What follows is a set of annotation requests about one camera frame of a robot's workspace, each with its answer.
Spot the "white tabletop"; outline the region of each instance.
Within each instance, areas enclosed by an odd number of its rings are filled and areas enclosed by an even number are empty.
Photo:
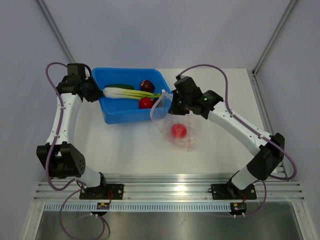
[[[171,89],[182,69],[159,69]],[[246,69],[225,69],[229,79],[229,104],[248,121],[263,129]],[[225,98],[225,80],[215,69],[185,73],[203,92],[213,90]],[[108,125],[99,102],[83,101],[74,139],[92,169],[111,174],[220,174],[235,173],[253,156],[220,126],[198,117],[199,148],[186,152],[163,140],[151,121]]]

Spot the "blue plastic container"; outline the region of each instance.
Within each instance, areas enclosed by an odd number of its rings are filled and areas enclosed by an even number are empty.
[[[154,93],[161,93],[162,89],[171,92],[164,77],[156,69],[97,67],[92,70],[92,76],[101,90],[110,84],[127,84],[134,86],[135,90],[140,90],[143,80],[149,80],[155,86]],[[151,120],[150,109],[139,109],[139,100],[101,97],[99,102],[107,124]]]

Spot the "cucumber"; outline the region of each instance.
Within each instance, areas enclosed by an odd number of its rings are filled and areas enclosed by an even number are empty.
[[[110,85],[105,86],[105,88],[119,88],[119,89],[135,90],[134,86],[127,85],[127,84],[110,84]]]

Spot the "reflective floor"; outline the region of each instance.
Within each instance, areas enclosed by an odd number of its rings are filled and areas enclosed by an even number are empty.
[[[256,203],[248,204],[254,210]],[[92,239],[102,230],[94,217],[75,221],[85,212],[64,212],[63,224],[79,239]],[[110,227],[101,240],[302,240],[290,203],[268,203],[257,215],[236,218],[226,213],[201,212],[108,212],[103,216]],[[37,240],[68,240],[59,224],[59,212],[45,211]]]

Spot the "mounting plate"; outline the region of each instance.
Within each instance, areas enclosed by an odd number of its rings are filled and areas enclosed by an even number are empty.
[[[256,189],[253,184],[250,184],[245,189],[240,190],[239,194],[236,197],[231,197],[230,193],[228,192],[226,183],[212,184],[211,188],[208,189],[208,192],[212,193],[213,200],[240,200],[241,201],[244,198],[246,198],[247,200],[257,199]]]
[[[86,188],[83,192],[80,192],[79,199],[81,200],[109,200],[108,192],[112,192],[113,200],[122,200],[124,196],[124,185],[123,184],[108,184],[106,185],[106,191],[101,194],[101,191],[92,190]]]

